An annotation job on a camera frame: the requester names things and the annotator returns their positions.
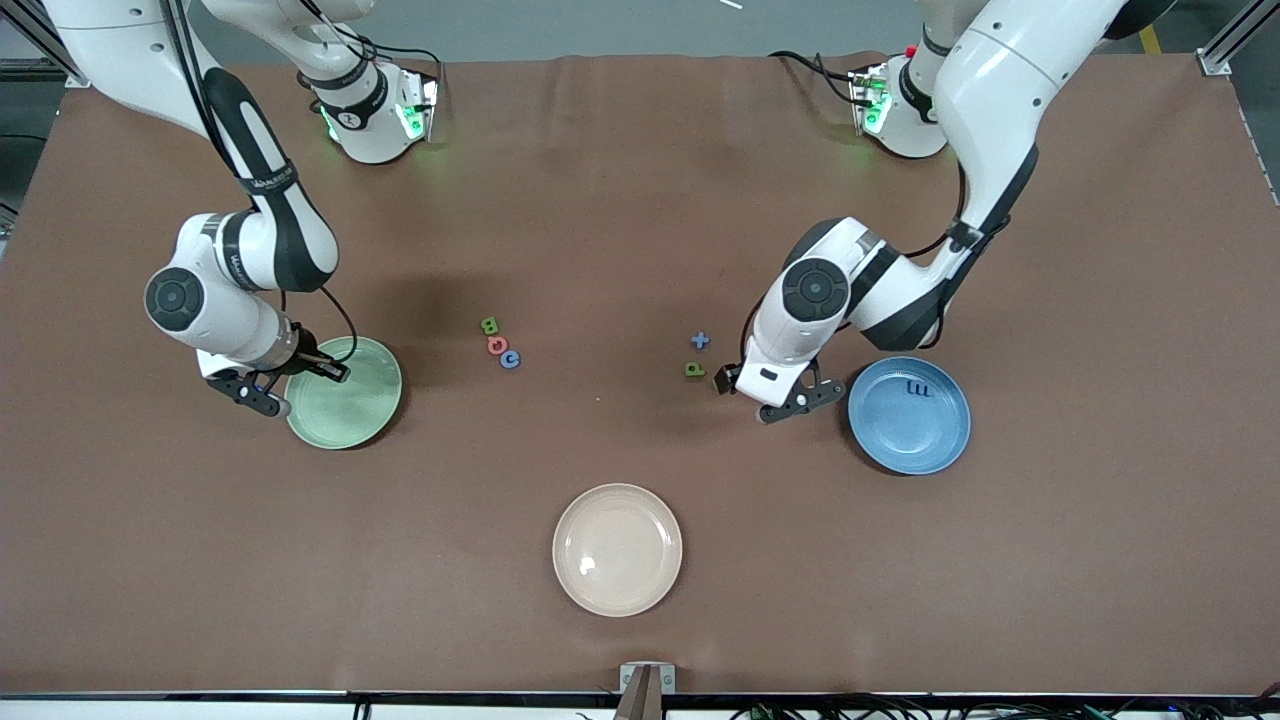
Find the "brown table cloth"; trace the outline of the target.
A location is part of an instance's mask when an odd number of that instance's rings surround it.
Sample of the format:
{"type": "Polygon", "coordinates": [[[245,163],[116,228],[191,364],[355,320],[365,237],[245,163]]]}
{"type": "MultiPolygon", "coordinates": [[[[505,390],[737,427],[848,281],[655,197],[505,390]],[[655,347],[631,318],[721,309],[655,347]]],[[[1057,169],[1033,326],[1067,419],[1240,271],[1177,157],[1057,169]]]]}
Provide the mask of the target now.
{"type": "Polygon", "coordinates": [[[575,56],[453,65],[442,145],[365,167],[291,70],[238,73],[404,401],[326,452],[210,389],[142,297],[244,196],[191,132],[68,92],[0,263],[0,692],[594,691],[636,660],[689,692],[1280,680],[1280,210],[1190,56],[1094,56],[1044,114],[925,354],[972,441],[916,478],[842,406],[765,427],[684,365],[736,357],[817,222],[932,242],[950,155],[884,155],[782,61],[575,56]],[[550,556],[609,483],[684,538],[631,618],[550,556]]]}

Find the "grey metal mount bracket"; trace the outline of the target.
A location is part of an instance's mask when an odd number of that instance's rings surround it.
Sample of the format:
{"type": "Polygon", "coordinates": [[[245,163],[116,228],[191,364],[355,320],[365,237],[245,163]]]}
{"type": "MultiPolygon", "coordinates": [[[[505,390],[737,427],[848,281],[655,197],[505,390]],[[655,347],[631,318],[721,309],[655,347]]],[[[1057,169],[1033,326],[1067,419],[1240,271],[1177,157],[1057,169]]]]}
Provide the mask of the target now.
{"type": "Polygon", "coordinates": [[[643,660],[635,662],[622,664],[618,669],[618,694],[623,694],[627,689],[632,675],[639,673],[643,667],[652,667],[650,680],[652,685],[658,685],[662,694],[673,694],[677,692],[676,684],[676,666],[668,662],[660,662],[655,660],[643,660]]]}

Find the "aluminium frame profile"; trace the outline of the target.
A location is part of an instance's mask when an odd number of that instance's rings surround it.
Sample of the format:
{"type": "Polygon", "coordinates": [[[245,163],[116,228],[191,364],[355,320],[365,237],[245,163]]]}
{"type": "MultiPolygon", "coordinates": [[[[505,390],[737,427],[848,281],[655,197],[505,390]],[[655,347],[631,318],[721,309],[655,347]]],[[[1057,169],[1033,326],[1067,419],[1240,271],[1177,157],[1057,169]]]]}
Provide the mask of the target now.
{"type": "Polygon", "coordinates": [[[154,0],[0,0],[0,15],[82,85],[108,88],[146,67],[134,32],[152,18],[154,0]]]}
{"type": "Polygon", "coordinates": [[[1230,76],[1230,60],[1280,13],[1280,0],[1248,0],[1196,58],[1203,76],[1230,76]]]}

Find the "beige plate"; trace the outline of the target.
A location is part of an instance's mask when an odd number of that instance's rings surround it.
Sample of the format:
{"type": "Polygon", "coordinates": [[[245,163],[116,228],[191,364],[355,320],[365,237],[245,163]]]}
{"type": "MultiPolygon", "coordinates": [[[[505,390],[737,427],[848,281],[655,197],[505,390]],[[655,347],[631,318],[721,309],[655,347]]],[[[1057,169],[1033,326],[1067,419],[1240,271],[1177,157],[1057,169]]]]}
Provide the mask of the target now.
{"type": "Polygon", "coordinates": [[[654,609],[675,587],[684,538],[658,495],[609,483],[566,507],[550,556],[557,580],[577,606],[602,618],[631,618],[654,609]]]}

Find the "green plate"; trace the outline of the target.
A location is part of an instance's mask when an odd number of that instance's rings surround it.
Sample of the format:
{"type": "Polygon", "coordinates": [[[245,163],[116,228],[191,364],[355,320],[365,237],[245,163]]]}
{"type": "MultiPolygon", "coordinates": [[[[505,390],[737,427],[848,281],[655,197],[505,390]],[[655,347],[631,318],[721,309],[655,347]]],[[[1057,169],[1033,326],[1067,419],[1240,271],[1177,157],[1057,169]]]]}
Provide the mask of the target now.
{"type": "Polygon", "coordinates": [[[305,373],[289,378],[284,400],[287,424],[305,443],[323,450],[347,450],[378,436],[397,414],[404,379],[396,355],[381,342],[340,337],[320,350],[348,368],[343,382],[305,373]]]}

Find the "black table edge strip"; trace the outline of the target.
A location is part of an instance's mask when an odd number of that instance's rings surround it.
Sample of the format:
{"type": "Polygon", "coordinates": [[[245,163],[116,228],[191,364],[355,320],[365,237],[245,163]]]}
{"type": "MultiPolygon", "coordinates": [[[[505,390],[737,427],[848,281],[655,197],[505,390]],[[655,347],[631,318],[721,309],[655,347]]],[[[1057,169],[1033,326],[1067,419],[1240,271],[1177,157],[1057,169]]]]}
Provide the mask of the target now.
{"type": "MultiPolygon", "coordinates": [[[[805,700],[823,701],[868,701],[873,697],[899,701],[901,703],[914,702],[922,707],[960,707],[965,705],[978,705],[979,702],[1011,702],[1032,705],[1064,705],[1076,701],[1097,701],[1105,707],[1129,708],[1139,706],[1156,706],[1179,703],[1184,705],[1213,705],[1240,708],[1253,708],[1258,712],[1280,708],[1280,689],[1266,694],[1115,694],[1115,693],[995,693],[995,692],[902,692],[902,693],[818,693],[818,692],[754,692],[754,693],[673,693],[667,694],[667,700],[675,700],[690,707],[712,707],[727,705],[731,701],[748,700],[781,700],[785,703],[797,705],[805,700]]],[[[408,705],[472,705],[472,706],[571,706],[616,703],[622,698],[621,692],[605,691],[539,691],[539,692],[392,692],[392,691],[155,691],[155,692],[58,692],[58,693],[0,693],[0,700],[32,700],[32,701],[206,701],[206,702],[347,702],[356,701],[387,701],[392,703],[408,705]]]]}

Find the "blue plate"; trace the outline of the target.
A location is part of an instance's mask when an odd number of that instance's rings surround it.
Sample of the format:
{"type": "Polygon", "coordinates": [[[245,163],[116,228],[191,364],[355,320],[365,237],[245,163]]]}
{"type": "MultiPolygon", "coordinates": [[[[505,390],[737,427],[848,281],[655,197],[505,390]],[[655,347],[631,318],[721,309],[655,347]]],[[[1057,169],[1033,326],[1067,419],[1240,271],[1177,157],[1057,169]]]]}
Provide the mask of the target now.
{"type": "Polygon", "coordinates": [[[888,471],[923,477],[954,465],[972,437],[972,410],[960,384],[941,366],[911,356],[868,365],[847,397],[852,438],[888,471]],[[908,378],[924,380],[932,397],[911,396],[908,378]]]}

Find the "tan mount post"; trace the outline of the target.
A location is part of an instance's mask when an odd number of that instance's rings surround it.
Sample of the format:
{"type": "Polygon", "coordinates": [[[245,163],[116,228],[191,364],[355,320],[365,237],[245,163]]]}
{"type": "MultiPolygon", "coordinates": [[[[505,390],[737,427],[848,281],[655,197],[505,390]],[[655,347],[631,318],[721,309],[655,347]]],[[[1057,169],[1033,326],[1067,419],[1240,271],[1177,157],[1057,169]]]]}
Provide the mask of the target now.
{"type": "Polygon", "coordinates": [[[650,671],[652,667],[643,667],[632,675],[620,696],[613,720],[664,720],[664,694],[658,685],[652,685],[650,671]]]}

